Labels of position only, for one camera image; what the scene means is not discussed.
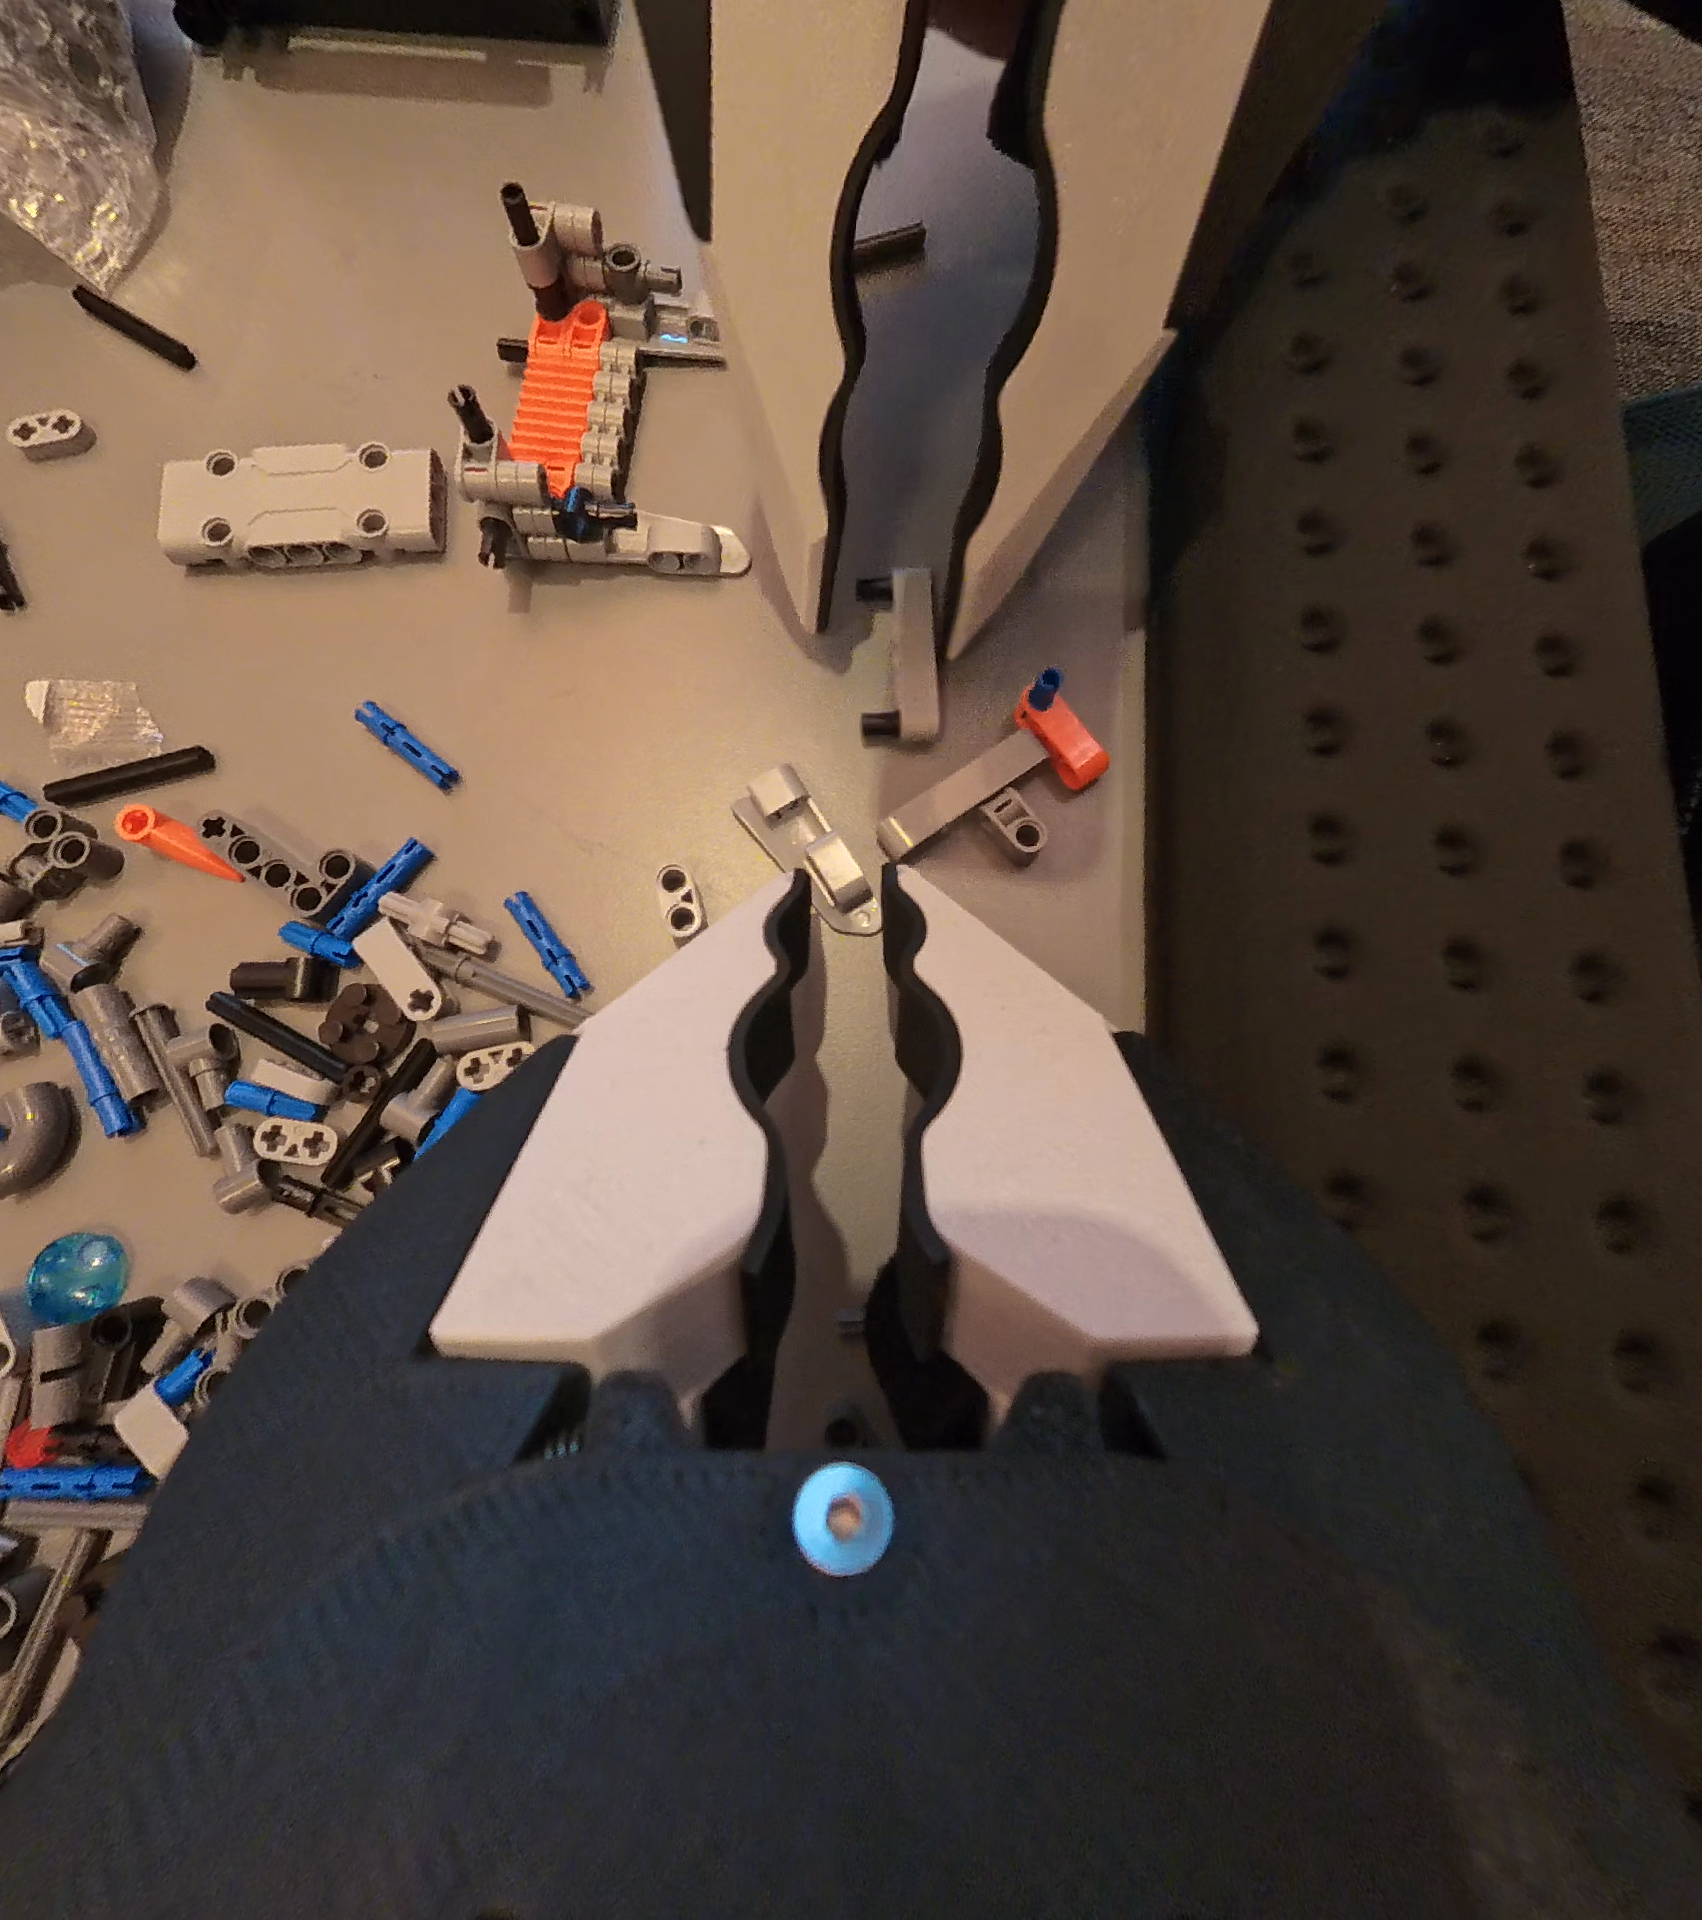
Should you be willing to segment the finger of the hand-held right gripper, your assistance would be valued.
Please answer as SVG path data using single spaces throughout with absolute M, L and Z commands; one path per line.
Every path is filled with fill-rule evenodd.
M 1029 2 L 993 110 L 1035 180 L 1029 291 L 982 378 L 941 645 L 993 624 L 1173 343 L 1271 2 Z
M 788 600 L 825 631 L 864 365 L 855 230 L 919 72 L 925 2 L 709 8 L 709 291 L 745 385 Z

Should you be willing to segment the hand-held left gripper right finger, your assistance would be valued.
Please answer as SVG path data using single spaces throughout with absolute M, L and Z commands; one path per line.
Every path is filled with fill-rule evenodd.
M 882 868 L 900 1131 L 871 1372 L 908 1449 L 970 1449 L 1035 1378 L 1246 1360 L 1255 1317 L 1133 1073 L 1137 1035 L 916 868 Z

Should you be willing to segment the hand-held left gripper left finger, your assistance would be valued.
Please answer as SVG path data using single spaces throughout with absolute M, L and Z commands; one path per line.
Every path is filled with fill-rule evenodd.
M 767 1443 L 796 1293 L 767 1097 L 806 961 L 811 884 L 770 879 L 560 1044 L 429 1322 L 442 1353 L 651 1372 L 709 1446 Z

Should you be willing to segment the orange grey toy brick assembly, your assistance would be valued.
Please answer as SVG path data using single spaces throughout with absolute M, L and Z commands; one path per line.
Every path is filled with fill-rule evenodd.
M 470 387 L 449 395 L 457 493 L 477 512 L 477 560 L 745 577 L 737 531 L 656 513 L 625 493 L 646 369 L 724 365 L 721 321 L 689 299 L 680 269 L 607 244 L 595 205 L 534 204 L 517 180 L 502 180 L 498 204 L 532 321 L 498 343 L 517 373 L 505 422 Z

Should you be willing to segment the light grey curved panel brick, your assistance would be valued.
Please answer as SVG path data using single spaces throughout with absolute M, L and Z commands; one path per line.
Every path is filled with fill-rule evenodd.
M 876 884 L 859 866 L 843 834 L 822 814 L 806 777 L 774 764 L 745 782 L 730 805 L 733 823 L 783 874 L 806 877 L 813 912 L 840 936 L 871 939 L 882 928 Z

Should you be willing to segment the grey brick arm with pins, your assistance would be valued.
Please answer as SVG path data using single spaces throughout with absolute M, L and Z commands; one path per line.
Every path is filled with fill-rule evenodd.
M 930 567 L 890 567 L 859 581 L 859 600 L 871 605 L 871 635 L 885 640 L 890 707 L 863 715 L 864 741 L 925 746 L 941 733 L 937 624 Z

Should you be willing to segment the grey desk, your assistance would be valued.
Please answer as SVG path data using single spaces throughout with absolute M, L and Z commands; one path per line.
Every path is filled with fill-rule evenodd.
M 168 451 L 445 438 L 436 390 L 511 304 L 477 198 L 581 142 L 581 180 L 684 244 L 625 28 L 604 92 L 421 106 L 200 72 L 176 221 L 133 304 L 193 378 L 107 349 L 66 294 L 0 294 L 0 770 L 44 756 L 28 675 L 137 682 L 230 805 L 364 863 L 409 834 L 491 919 L 527 884 L 604 994 L 669 957 L 646 877 L 689 855 L 721 907 L 774 879 L 724 823 L 791 756 L 870 814 L 849 707 L 871 678 L 800 640 L 749 526 L 733 379 L 667 378 L 646 474 L 737 519 L 742 583 L 502 583 L 458 558 L 278 581 L 184 572 L 153 540 Z M 92 449 L 28 465 L 15 415 Z M 900 1686 L 930 1634 L 849 1634 L 849 1578 L 788 1542 L 805 1459 L 544 1455 L 581 1420 L 549 1366 L 429 1360 L 364 1257 L 457 1229 L 514 1153 L 514 1097 L 426 1160 L 292 1293 L 129 1552 L 77 1700 L 0 1786 L 0 1917 L 1115 1917 L 1145 1891 L 1108 1826 L 1127 1783 L 1069 1741 L 1091 1696 L 1012 1735 L 1035 1666 L 982 1710 Z

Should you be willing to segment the dark grey flat brick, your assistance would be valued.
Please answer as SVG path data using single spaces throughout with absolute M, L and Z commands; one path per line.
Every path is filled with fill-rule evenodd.
M 963 768 L 925 787 L 919 798 L 876 823 L 876 843 L 885 863 L 911 858 L 924 843 L 965 814 L 982 814 L 1009 863 L 1029 866 L 1047 849 L 1047 825 L 1018 798 L 1018 782 L 1047 764 L 1035 736 L 1012 733 Z

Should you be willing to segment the small orange blue brick piece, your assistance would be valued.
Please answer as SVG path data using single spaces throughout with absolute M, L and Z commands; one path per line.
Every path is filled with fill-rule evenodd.
M 1091 790 L 1110 768 L 1105 741 L 1069 707 L 1058 665 L 1033 678 L 1018 698 L 1012 723 L 1041 746 L 1069 793 Z

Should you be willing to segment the pile of loose brick parts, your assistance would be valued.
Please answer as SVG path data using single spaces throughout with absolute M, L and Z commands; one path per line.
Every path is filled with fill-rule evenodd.
M 22 834 L 0 866 L 0 1205 L 38 1195 L 83 1142 L 137 1142 L 175 1114 L 216 1215 L 287 1205 L 337 1230 L 527 1062 L 532 1020 L 581 1019 L 595 986 L 527 890 L 502 912 L 549 988 L 415 890 L 421 841 L 383 863 L 308 855 L 224 808 L 175 820 L 153 793 L 59 808 L 0 774 L 0 820 Z M 54 924 L 119 877 L 124 849 L 261 884 L 287 949 L 234 962 L 195 1024 L 125 994 L 137 916 Z M 125 1234 L 90 1224 L 51 1234 L 22 1277 L 0 1270 L 0 1786 L 193 1426 L 302 1275 L 193 1270 L 142 1293 Z

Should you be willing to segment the grey flat motor brick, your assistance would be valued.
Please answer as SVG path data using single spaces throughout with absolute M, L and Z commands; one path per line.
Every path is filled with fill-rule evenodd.
M 442 554 L 445 512 L 445 467 L 426 445 L 211 449 L 164 467 L 160 552 L 228 567 Z

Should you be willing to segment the black brick axle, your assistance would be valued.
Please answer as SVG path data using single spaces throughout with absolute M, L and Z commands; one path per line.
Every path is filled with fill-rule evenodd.
M 124 802 L 133 793 L 153 793 L 160 787 L 203 777 L 213 770 L 216 770 L 216 756 L 205 746 L 184 746 L 184 750 L 103 764 L 103 768 L 80 770 L 69 777 L 51 777 L 44 787 L 44 805 L 88 808 L 88 805 Z
M 92 285 L 72 285 L 72 299 L 83 314 L 107 326 L 115 337 L 137 343 L 142 351 L 156 356 L 160 362 L 193 373 L 200 365 L 195 351 L 166 333 L 164 326 L 142 319 L 137 310 L 100 296 Z

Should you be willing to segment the clear plastic scrap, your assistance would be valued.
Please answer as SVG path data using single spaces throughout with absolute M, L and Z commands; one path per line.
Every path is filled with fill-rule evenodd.
M 22 685 L 54 764 L 92 770 L 166 750 L 166 736 L 133 682 L 38 678 Z

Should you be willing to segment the bubble wrap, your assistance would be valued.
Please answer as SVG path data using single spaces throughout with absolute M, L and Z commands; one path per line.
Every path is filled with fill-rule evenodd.
M 0 2 L 0 212 L 112 294 L 166 209 L 125 2 Z

